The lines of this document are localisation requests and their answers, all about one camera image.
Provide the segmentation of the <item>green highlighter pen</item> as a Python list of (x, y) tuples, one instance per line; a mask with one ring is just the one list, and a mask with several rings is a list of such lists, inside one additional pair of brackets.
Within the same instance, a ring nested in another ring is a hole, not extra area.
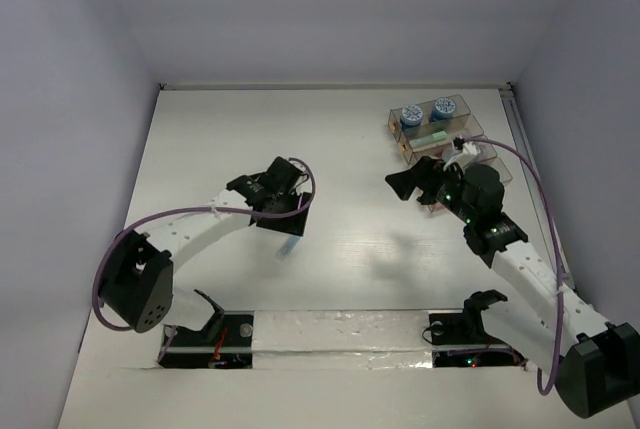
[(448, 137), (445, 131), (435, 132), (429, 135), (425, 135), (410, 141), (412, 147), (422, 147), (434, 144), (436, 142), (446, 140)]

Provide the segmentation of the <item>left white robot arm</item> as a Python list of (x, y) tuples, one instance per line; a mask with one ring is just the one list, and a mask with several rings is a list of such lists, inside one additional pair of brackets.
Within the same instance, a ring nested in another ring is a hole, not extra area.
[(240, 175), (209, 202), (146, 216), (119, 232), (92, 286), (92, 311), (114, 332), (146, 333), (158, 325), (183, 330), (201, 344), (215, 341), (224, 311), (201, 290), (184, 291), (174, 277), (223, 238), (256, 227), (300, 237), (316, 196), (310, 166), (276, 157), (259, 173)]

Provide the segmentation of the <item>clear tiered organizer tray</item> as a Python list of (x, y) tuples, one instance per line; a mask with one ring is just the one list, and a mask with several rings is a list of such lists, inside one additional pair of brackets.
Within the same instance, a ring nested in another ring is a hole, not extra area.
[[(404, 107), (391, 109), (389, 112), (388, 126), (397, 147), (404, 158), (407, 166), (413, 166), (422, 156), (430, 156), (436, 159), (442, 159), (442, 152), (451, 144), (454, 138), (461, 137), (464, 139), (477, 138), (475, 143), (481, 148), (481, 155), (473, 163), (484, 164), (495, 169), (499, 176), (500, 182), (508, 185), (513, 177), (502, 159), (497, 155), (496, 150), (488, 143), (484, 129), (481, 127), (476, 117), (472, 114), (470, 107), (459, 95), (444, 96), (454, 100), (457, 110), (451, 119), (431, 123), (429, 121), (430, 113), (434, 102), (442, 97), (434, 100), (417, 103), (424, 111), (424, 118), (419, 127), (403, 130), (400, 123), (400, 112)], [(431, 145), (422, 147), (412, 147), (410, 141), (435, 132), (445, 131), (448, 135), (446, 140), (436, 142)]]

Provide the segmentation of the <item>blue ink jar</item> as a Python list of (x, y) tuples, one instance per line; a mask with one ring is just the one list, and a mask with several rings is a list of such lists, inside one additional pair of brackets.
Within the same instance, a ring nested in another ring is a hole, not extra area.
[(403, 130), (419, 127), (424, 118), (424, 111), (418, 105), (406, 105), (400, 112), (400, 123)]
[(442, 97), (437, 99), (432, 107), (429, 121), (431, 123), (451, 119), (457, 110), (457, 105), (453, 99)]

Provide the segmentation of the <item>blue ink jar front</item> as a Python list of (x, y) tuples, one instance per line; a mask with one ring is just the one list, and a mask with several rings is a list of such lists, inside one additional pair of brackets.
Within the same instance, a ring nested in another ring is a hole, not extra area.
[(400, 112), (400, 123), (403, 130), (419, 127), (424, 118), (424, 111), (418, 105), (406, 105)]

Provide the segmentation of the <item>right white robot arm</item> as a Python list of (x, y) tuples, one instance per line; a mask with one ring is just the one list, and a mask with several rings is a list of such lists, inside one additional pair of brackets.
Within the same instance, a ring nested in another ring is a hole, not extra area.
[(503, 210), (505, 187), (498, 171), (425, 156), (385, 181), (399, 199), (420, 190), (421, 204), (439, 204), (460, 219), (471, 252), (529, 306), (526, 312), (513, 308), (495, 290), (474, 294), (460, 317), (468, 339), (491, 336), (513, 347), (537, 367), (539, 391), (557, 392), (583, 419), (638, 395), (638, 331), (610, 322), (541, 259)]

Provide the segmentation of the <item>blue highlighter pen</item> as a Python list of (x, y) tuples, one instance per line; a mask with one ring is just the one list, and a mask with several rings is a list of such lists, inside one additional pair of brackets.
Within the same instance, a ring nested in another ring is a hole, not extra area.
[(299, 236), (290, 236), (276, 252), (276, 259), (279, 261), (286, 260), (294, 251), (301, 238)]

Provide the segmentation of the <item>orange capped highlighter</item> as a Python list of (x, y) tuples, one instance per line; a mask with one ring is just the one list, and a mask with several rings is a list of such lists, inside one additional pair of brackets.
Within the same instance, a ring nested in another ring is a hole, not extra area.
[(446, 205), (443, 205), (440, 202), (436, 202), (435, 204), (429, 205), (429, 211), (431, 213), (439, 212), (439, 211), (448, 211), (449, 208)]

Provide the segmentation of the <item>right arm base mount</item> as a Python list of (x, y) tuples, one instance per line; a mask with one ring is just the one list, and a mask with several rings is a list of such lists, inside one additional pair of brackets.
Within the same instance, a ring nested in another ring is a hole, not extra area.
[(482, 314), (508, 298), (497, 290), (477, 291), (461, 309), (429, 314), (421, 337), (431, 347), (435, 368), (521, 367), (527, 359), (513, 347), (489, 335)]

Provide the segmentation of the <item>blue ink jar back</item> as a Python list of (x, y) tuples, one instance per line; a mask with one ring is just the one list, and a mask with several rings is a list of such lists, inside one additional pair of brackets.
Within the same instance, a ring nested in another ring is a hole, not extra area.
[(432, 107), (429, 121), (431, 123), (451, 119), (457, 110), (457, 105), (453, 99), (442, 97), (437, 99)]

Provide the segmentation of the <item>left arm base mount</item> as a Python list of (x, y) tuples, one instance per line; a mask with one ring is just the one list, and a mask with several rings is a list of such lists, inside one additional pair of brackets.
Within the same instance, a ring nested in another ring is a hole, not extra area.
[(254, 313), (226, 313), (202, 291), (195, 293), (211, 306), (211, 318), (199, 331), (166, 326), (158, 365), (166, 369), (250, 369)]

